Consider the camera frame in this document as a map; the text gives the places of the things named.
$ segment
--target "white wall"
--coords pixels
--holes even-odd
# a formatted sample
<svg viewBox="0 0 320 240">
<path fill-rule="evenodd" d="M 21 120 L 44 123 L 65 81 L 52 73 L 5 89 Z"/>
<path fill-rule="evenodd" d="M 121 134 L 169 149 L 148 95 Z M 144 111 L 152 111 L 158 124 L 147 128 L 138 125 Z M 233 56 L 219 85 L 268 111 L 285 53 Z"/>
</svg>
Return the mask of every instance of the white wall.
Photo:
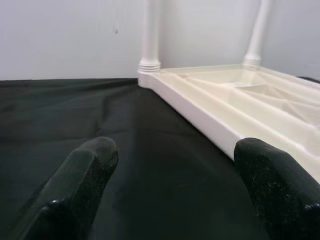
<svg viewBox="0 0 320 240">
<path fill-rule="evenodd" d="M 1 0 L 0 80 L 136 77 L 142 11 L 142 0 Z"/>
<path fill-rule="evenodd" d="M 160 2 L 163 68 L 241 63 L 259 0 Z M 320 79 L 320 0 L 274 2 L 262 65 Z M 143 0 L 1 0 L 0 80 L 136 77 L 142 13 Z"/>
<path fill-rule="evenodd" d="M 320 0 L 275 0 L 262 65 L 320 80 Z"/>
</svg>

